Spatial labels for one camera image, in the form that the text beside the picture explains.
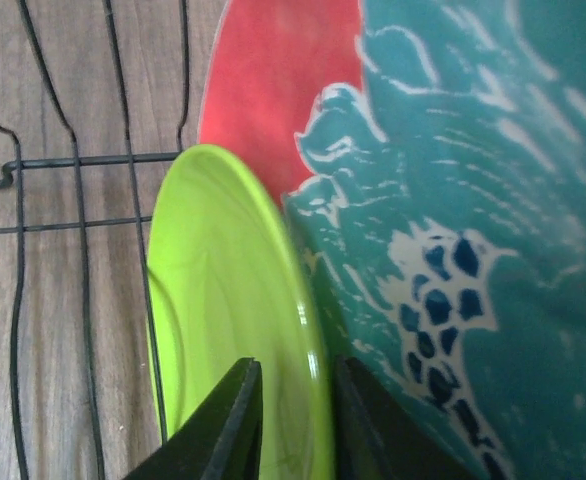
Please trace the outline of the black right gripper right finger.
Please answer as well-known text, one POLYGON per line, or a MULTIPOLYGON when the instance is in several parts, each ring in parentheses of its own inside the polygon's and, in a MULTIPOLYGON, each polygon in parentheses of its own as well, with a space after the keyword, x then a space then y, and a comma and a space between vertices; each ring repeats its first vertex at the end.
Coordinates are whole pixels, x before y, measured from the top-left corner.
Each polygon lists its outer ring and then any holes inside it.
POLYGON ((430 439, 355 357, 334 361, 339 479, 472 479, 430 439))

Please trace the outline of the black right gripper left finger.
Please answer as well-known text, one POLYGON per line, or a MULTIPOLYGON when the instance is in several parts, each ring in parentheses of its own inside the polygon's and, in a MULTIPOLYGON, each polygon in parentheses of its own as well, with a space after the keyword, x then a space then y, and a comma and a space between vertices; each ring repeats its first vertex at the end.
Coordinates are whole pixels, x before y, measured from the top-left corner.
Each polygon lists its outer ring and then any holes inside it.
POLYGON ((257 479, 263 432, 262 368, 241 358, 166 444, 129 480, 257 479))

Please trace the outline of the lime green plate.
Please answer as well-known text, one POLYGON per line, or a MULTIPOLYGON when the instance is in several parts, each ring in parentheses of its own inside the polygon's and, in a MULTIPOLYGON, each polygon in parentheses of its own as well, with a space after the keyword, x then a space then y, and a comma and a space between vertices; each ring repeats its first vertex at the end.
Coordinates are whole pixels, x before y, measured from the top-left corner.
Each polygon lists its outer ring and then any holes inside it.
POLYGON ((147 268, 168 433, 250 357, 263 378, 260 477, 333 478, 330 373, 308 280, 278 208, 237 156, 202 144, 175 159, 147 268))

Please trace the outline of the red and teal plate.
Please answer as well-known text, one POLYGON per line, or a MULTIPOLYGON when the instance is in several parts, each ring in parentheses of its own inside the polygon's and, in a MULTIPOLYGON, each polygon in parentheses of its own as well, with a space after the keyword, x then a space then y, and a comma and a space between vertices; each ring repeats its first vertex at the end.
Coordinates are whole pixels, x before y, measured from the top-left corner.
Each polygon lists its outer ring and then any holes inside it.
POLYGON ((230 1, 203 143, 332 353, 483 479, 586 479, 586 1, 230 1))

